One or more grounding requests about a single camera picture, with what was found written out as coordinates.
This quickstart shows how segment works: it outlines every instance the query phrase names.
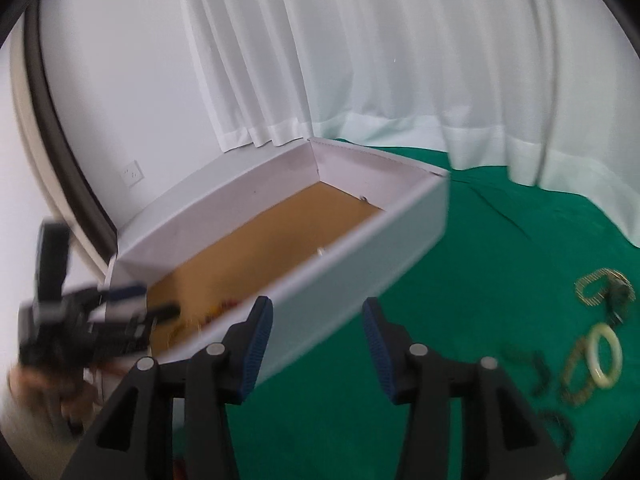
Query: white wall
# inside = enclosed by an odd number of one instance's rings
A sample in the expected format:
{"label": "white wall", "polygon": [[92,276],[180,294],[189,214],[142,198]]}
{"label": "white wall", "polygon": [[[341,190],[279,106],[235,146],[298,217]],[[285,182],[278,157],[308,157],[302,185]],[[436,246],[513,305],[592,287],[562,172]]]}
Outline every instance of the white wall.
{"label": "white wall", "polygon": [[[222,154],[180,0],[42,0],[42,47],[71,149],[116,227]],[[145,178],[129,189],[132,160]]]}
{"label": "white wall", "polygon": [[[33,297],[38,228],[50,216],[22,147],[9,76],[9,44],[0,49],[0,380],[17,355],[17,313]],[[72,254],[66,284],[95,283]]]}

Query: green tablecloth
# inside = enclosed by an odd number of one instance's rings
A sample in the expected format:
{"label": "green tablecloth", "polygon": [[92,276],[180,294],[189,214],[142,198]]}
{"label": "green tablecloth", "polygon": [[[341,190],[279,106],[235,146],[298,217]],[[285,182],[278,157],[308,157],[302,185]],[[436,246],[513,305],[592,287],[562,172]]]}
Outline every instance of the green tablecloth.
{"label": "green tablecloth", "polygon": [[[443,153],[388,151],[450,169]],[[601,478],[640,419],[638,313],[618,331],[625,360],[613,390],[570,408],[557,376],[576,338],[604,320],[603,307],[577,301],[574,281],[612,267],[640,287],[640,251],[587,199],[518,186],[505,168],[453,171],[451,181],[446,234],[381,296],[387,317],[452,359],[500,359],[505,344],[542,350],[552,391],[527,398],[574,423],[576,479]],[[530,368],[502,364],[523,392],[536,382]],[[228,408],[244,480],[390,480],[407,413],[383,395],[359,318]],[[459,409],[452,423],[451,479],[460,475]]]}

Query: electrical socket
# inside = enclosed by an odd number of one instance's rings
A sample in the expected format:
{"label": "electrical socket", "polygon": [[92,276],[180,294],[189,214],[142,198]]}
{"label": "electrical socket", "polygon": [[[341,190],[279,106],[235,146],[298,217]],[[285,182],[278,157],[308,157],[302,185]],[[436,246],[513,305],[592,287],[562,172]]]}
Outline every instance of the electrical socket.
{"label": "electrical socket", "polygon": [[127,187],[132,187],[133,185],[139,183],[145,176],[140,171],[140,166],[136,160],[127,164],[122,171],[120,172],[120,176]]}

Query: white box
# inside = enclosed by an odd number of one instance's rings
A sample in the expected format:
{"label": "white box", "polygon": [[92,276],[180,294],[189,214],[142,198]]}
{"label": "white box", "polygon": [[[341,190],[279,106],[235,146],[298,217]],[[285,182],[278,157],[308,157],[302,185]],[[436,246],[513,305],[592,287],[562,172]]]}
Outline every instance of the white box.
{"label": "white box", "polygon": [[[383,211],[361,223],[260,294],[273,301],[274,318],[260,378],[277,373],[351,319],[363,300],[384,291],[442,236],[448,173],[416,160],[325,139],[233,150],[175,186],[119,235],[106,284],[132,280],[151,286],[201,250],[261,212],[316,182]],[[190,357],[220,341],[246,319],[248,298],[198,336],[158,356]],[[108,308],[128,316],[143,304]]]}

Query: curtain fold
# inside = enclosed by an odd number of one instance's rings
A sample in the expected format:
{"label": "curtain fold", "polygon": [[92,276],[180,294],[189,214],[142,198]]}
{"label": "curtain fold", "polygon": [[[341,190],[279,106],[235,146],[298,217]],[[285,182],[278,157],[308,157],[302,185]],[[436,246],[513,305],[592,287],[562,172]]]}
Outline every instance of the curtain fold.
{"label": "curtain fold", "polygon": [[581,193],[640,244],[640,63],[601,0],[182,4],[223,151],[308,136],[446,151]]}

